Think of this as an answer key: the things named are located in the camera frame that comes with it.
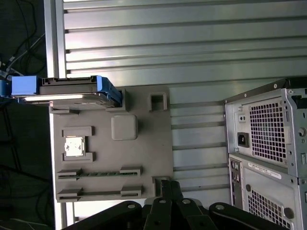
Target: black cable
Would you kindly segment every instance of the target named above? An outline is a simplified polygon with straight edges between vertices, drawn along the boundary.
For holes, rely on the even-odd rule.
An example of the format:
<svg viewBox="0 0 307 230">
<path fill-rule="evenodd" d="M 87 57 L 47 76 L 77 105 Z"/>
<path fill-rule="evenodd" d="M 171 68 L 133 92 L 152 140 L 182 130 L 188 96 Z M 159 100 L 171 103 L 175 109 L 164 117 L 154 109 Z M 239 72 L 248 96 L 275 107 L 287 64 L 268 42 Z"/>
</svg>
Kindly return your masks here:
<svg viewBox="0 0 307 230">
<path fill-rule="evenodd" d="M 24 44 L 28 43 L 29 44 L 29 40 L 36 34 L 37 32 L 37 22 L 36 22 L 36 16 L 35 16 L 35 7 L 34 5 L 27 1 L 27 0 L 15 0 L 17 2 L 17 4 L 19 5 L 18 1 L 21 1 L 21 2 L 25 2 L 25 3 L 28 3 L 30 4 L 31 6 L 31 9 L 32 9 L 32 18 L 33 18 L 33 22 L 34 22 L 34 31 L 31 33 L 30 36 L 27 36 L 27 38 L 17 47 L 16 51 L 14 52 L 13 54 L 13 57 L 17 56 L 17 54 L 19 53 L 21 47 L 23 47 Z"/>
<path fill-rule="evenodd" d="M 21 196 L 0 196 L 0 199 L 28 199 L 28 198 L 33 198 L 41 195 L 42 192 L 45 192 L 45 189 L 40 191 L 39 193 L 32 194 L 32 195 L 21 195 Z"/>
<path fill-rule="evenodd" d="M 25 27 L 25 31 L 26 31 L 26 34 L 27 34 L 27 39 L 26 40 L 28 40 L 29 39 L 29 30 L 28 30 L 27 22 L 26 22 L 26 19 L 25 19 L 25 16 L 24 16 L 24 12 L 23 12 L 20 4 L 19 4 L 19 1 L 15 0 L 15 2 L 17 3 L 17 5 L 19 7 L 19 10 L 20 10 L 20 13 L 21 13 L 21 15 L 22 15 L 22 17 L 24 19 L 24 27 Z M 27 45 L 27 49 L 29 49 L 29 47 L 30 47 L 29 42 L 26 43 L 26 45 Z"/>
<path fill-rule="evenodd" d="M 49 227 L 53 227 L 53 225 L 52 225 L 51 223 L 49 223 L 48 220 L 44 219 L 43 216 L 41 216 L 40 211 L 39 211 L 39 202 L 40 202 L 40 199 L 43 197 L 45 191 L 47 191 L 48 188 L 49 188 L 49 186 L 48 186 L 46 189 L 44 189 L 44 190 L 41 192 L 41 194 L 39 194 L 39 196 L 38 196 L 38 198 L 37 198 L 37 200 L 36 200 L 36 203 L 35 203 L 35 212 L 36 212 L 37 217 L 39 218 L 39 220 L 40 220 L 42 223 L 48 225 Z"/>
<path fill-rule="evenodd" d="M 3 110 L 3 117 L 4 117 L 4 123 L 5 123 L 7 134 L 9 136 L 9 138 L 13 138 L 12 126 L 11 126 L 9 113 L 7 111 L 7 107 L 5 107 L 4 110 Z M 21 167 L 19 155 L 18 155 L 18 152 L 17 152 L 17 148 L 16 148 L 15 145 L 11 145 L 11 151 L 12 151 L 15 167 L 16 167 L 17 170 L 21 171 L 22 167 Z"/>
<path fill-rule="evenodd" d="M 36 179 L 36 180 L 39 180 L 39 181 L 43 181 L 43 182 L 47 182 L 47 183 L 50 183 L 50 184 L 51 184 L 51 181 L 48 180 L 48 179 L 42 178 L 42 177 L 40 177 L 40 176 L 36 176 L 36 175 L 29 174 L 29 173 L 27 173 L 27 172 L 22 172 L 22 171 L 20 171 L 20 170 L 11 168 L 11 167 L 6 166 L 6 165 L 0 164 L 0 168 L 5 169 L 5 170 L 8 170 L 8 171 L 11 171 L 11 172 L 14 172 L 14 173 L 17 173 L 17 174 L 20 174 L 20 175 L 23 175 L 23 176 L 27 176 L 27 177 L 30 177 L 30 178 L 33 178 L 33 179 Z"/>
</svg>

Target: cable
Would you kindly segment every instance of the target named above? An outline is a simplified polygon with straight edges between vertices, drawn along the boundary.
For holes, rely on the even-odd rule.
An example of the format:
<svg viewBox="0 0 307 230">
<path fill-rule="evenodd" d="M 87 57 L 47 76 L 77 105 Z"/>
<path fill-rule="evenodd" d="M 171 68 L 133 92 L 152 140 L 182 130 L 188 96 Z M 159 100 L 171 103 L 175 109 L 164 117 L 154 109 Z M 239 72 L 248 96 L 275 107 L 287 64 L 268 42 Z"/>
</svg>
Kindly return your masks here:
<svg viewBox="0 0 307 230">
<path fill-rule="evenodd" d="M 29 225 L 29 227 L 30 227 L 32 230 L 35 230 L 35 229 L 31 226 L 31 224 L 29 224 L 29 223 L 27 223 L 27 222 L 26 222 L 26 224 Z"/>
<path fill-rule="evenodd" d="M 27 0 L 19 0 L 21 2 L 25 2 L 25 3 L 28 3 L 31 5 L 31 9 L 32 9 L 32 18 L 33 18 L 33 22 L 34 22 L 34 31 L 31 33 L 30 36 L 27 36 L 27 38 L 17 47 L 16 51 L 14 52 L 13 57 L 15 57 L 18 53 L 19 53 L 19 50 L 21 49 L 21 47 L 26 43 L 26 42 L 29 42 L 29 40 L 36 34 L 37 32 L 37 22 L 36 22 L 36 16 L 35 16 L 35 7 L 34 5 L 27 1 Z"/>
<path fill-rule="evenodd" d="M 23 12 L 23 10 L 22 10 L 22 8 L 21 8 L 21 6 L 20 6 L 18 0 L 15 0 L 15 2 L 17 3 L 17 5 L 18 5 L 18 7 L 19 7 L 19 10 L 20 10 L 20 13 L 21 13 L 21 15 L 22 15 L 22 17 L 23 17 L 23 19 L 24 19 L 24 27 L 25 27 L 26 34 L 27 34 L 27 39 L 29 39 L 29 30 L 28 30 L 27 22 L 26 22 L 26 20 L 25 20 L 24 12 Z"/>
<path fill-rule="evenodd" d="M 39 195 L 41 195 L 42 192 L 45 192 L 46 189 L 43 189 L 42 191 L 40 191 L 39 193 L 35 193 L 32 195 L 24 195 L 24 196 L 0 196 L 0 199 L 28 199 L 28 198 L 34 198 L 37 197 Z"/>
<path fill-rule="evenodd" d="M 18 169 L 14 169 L 14 168 L 11 168 L 11 167 L 3 165 L 3 164 L 0 164 L 0 168 L 12 171 L 14 173 L 18 173 L 18 174 L 23 175 L 23 176 L 31 177 L 31 178 L 36 179 L 36 180 L 40 180 L 40 181 L 43 181 L 43 182 L 51 183 L 50 180 L 48 180 L 48 179 L 42 178 L 40 176 L 29 174 L 27 172 L 22 172 L 22 171 L 20 171 Z"/>
<path fill-rule="evenodd" d="M 24 51 L 21 55 L 19 55 L 18 57 L 16 57 L 6 68 L 7 73 L 9 73 L 9 71 L 11 70 L 11 67 L 13 66 L 13 64 L 20 59 L 22 56 L 24 56 L 26 53 L 28 53 L 43 37 L 45 36 L 45 33 L 43 33 L 43 35 L 41 35 L 31 46 L 28 50 Z"/>
<path fill-rule="evenodd" d="M 30 221 L 26 221 L 26 220 L 23 220 L 23 219 L 11 218 L 11 220 L 19 221 L 19 222 L 22 222 L 22 223 L 29 223 L 29 224 L 34 224 L 34 225 L 40 225 L 40 226 L 46 226 L 46 227 L 48 227 L 47 224 L 41 224 L 41 223 L 36 223 L 36 222 L 30 222 Z"/>
<path fill-rule="evenodd" d="M 4 110 L 3 110 L 3 117 L 4 117 L 4 123 L 5 123 L 7 134 L 9 136 L 9 138 L 13 138 L 12 126 L 11 126 L 10 116 L 9 116 L 7 107 L 5 107 Z M 15 145 L 11 145 L 11 151 L 12 151 L 12 154 L 13 154 L 13 160 L 14 160 L 14 163 L 15 163 L 15 168 L 17 170 L 21 171 L 22 170 L 21 163 L 20 163 L 17 148 L 16 148 Z"/>
<path fill-rule="evenodd" d="M 13 229 L 8 229 L 8 228 L 6 228 L 6 227 L 4 227 L 2 225 L 0 225 L 0 228 L 5 229 L 5 230 L 13 230 Z"/>
</svg>

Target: perforated metal grille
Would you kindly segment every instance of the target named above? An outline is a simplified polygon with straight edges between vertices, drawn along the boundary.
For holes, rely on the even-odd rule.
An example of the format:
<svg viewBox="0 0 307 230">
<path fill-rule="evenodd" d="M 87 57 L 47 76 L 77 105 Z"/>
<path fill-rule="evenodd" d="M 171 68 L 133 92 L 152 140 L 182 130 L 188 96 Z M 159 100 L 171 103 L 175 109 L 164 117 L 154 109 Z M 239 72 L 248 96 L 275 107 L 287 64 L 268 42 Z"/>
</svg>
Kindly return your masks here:
<svg viewBox="0 0 307 230">
<path fill-rule="evenodd" d="M 248 208 L 251 214 L 292 229 L 291 223 L 283 219 L 282 207 L 254 190 L 251 190 L 251 195 L 248 195 Z"/>
<path fill-rule="evenodd" d="M 277 162 L 286 159 L 283 108 L 268 103 L 250 108 L 252 154 Z"/>
</svg>

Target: power supply label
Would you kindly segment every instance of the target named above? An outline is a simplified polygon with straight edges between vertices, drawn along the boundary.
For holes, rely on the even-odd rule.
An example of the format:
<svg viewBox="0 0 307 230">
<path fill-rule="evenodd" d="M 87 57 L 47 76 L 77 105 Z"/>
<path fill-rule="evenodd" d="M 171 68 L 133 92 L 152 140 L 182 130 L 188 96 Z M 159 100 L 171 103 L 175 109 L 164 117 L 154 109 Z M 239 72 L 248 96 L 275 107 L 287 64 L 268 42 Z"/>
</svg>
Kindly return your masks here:
<svg viewBox="0 0 307 230">
<path fill-rule="evenodd" d="M 278 174 L 278 173 L 276 173 L 276 172 L 273 172 L 273 171 L 271 171 L 271 170 L 268 170 L 268 169 L 266 169 L 266 168 L 263 168 L 263 167 L 261 167 L 261 166 L 258 166 L 258 165 L 252 164 L 252 163 L 248 163 L 248 166 L 249 166 L 250 168 L 253 168 L 253 169 L 257 170 L 257 171 L 260 171 L 260 172 L 262 172 L 262 173 L 265 173 L 265 174 L 268 174 L 268 175 L 270 175 L 270 176 L 273 176 L 273 177 L 275 177 L 275 178 L 277 178 L 277 179 L 281 179 L 281 178 L 282 178 L 282 176 L 281 176 L 280 174 Z"/>
</svg>

